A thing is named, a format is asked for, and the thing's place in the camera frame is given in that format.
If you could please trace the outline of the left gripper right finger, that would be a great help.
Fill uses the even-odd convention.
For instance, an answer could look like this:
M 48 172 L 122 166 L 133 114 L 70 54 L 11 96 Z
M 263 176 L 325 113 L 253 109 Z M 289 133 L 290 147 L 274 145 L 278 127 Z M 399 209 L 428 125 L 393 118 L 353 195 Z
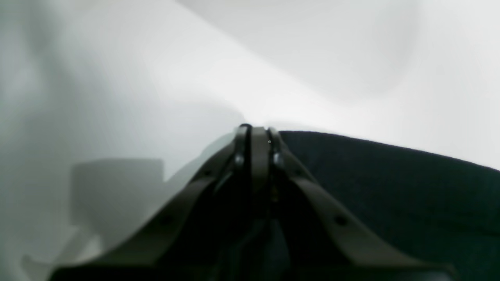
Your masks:
M 391 246 L 328 194 L 274 128 L 250 128 L 252 209 L 284 234 L 290 281 L 455 281 Z

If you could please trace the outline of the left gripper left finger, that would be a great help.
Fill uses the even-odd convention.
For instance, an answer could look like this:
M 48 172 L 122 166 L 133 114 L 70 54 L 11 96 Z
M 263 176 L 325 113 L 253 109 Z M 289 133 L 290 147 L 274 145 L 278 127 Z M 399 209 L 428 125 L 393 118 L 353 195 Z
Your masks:
M 51 281 L 212 281 L 225 232 L 245 210 L 250 125 L 211 156 L 153 218 L 124 242 Z

